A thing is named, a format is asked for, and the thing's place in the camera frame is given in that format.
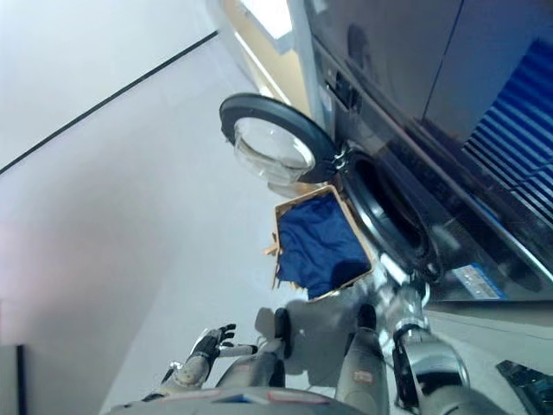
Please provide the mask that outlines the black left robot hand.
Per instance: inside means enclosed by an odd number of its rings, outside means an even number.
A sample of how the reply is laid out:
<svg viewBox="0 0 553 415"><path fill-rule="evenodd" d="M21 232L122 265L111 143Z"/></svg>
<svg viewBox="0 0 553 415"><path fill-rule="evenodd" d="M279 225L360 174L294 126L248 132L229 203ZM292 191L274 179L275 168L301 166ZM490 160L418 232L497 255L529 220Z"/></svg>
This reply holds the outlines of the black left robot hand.
<svg viewBox="0 0 553 415"><path fill-rule="evenodd" d="M256 354L256 345L232 343L236 328L235 323L230 323L216 329L207 329L194 344L190 357L203 357L208 361L215 361L218 358Z"/></svg>

